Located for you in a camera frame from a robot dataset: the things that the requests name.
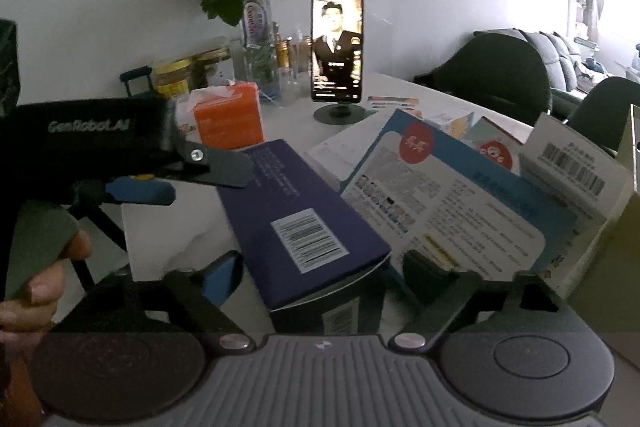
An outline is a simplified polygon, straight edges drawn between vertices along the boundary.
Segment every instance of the gray ribbed panel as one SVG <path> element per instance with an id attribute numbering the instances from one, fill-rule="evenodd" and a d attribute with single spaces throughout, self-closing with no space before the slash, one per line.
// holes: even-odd
<path id="1" fill-rule="evenodd" d="M 45 427 L 78 427 L 54 417 Z M 593 418 L 564 427 L 604 427 Z M 130 427 L 514 427 L 451 396 L 428 360 L 396 355 L 376 336 L 273 335 L 218 361 L 193 395 Z"/>

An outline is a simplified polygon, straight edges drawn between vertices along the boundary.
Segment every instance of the barcode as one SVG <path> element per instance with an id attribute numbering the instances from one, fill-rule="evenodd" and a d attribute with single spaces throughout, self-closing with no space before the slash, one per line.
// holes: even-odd
<path id="1" fill-rule="evenodd" d="M 583 190 L 590 192 L 594 196 L 599 196 L 602 192 L 605 185 L 602 178 L 598 178 L 587 165 L 580 163 L 552 143 L 546 145 L 542 156 L 564 171 L 565 174 L 577 182 Z"/>
<path id="2" fill-rule="evenodd" d="M 360 298 L 323 313 L 322 324 L 326 335 L 353 335 L 358 333 L 358 305 Z"/>
<path id="3" fill-rule="evenodd" d="M 300 273 L 324 266 L 349 253 L 312 208 L 273 221 L 271 226 Z"/>

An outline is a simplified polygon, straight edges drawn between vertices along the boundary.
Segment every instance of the silver bolt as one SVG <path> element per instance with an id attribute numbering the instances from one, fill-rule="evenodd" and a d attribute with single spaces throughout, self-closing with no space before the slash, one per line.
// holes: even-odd
<path id="1" fill-rule="evenodd" d="M 193 151 L 191 151 L 191 159 L 194 162 L 201 162 L 203 158 L 204 152 L 202 152 L 200 149 L 194 149 Z"/>
<path id="2" fill-rule="evenodd" d="M 418 333 L 400 333 L 394 340 L 402 349 L 420 349 L 427 343 L 427 339 Z"/>
<path id="3" fill-rule="evenodd" d="M 220 347 L 228 349 L 230 351 L 238 351 L 239 349 L 246 349 L 251 346 L 251 340 L 248 336 L 242 333 L 229 333 L 228 335 L 222 335 L 218 339 Z"/>

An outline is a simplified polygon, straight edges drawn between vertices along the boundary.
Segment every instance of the phone stand base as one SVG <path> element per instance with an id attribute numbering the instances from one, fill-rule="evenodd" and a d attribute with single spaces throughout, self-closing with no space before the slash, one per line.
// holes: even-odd
<path id="1" fill-rule="evenodd" d="M 351 103 L 334 103 L 318 109 L 314 118 L 329 125 L 348 125 L 364 120 L 364 108 Z"/>

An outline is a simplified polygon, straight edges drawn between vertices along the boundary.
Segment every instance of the phone screen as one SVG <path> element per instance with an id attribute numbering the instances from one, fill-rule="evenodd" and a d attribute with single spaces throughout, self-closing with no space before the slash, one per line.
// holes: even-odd
<path id="1" fill-rule="evenodd" d="M 359 102 L 364 0 L 311 0 L 311 35 L 311 98 L 316 102 Z"/>

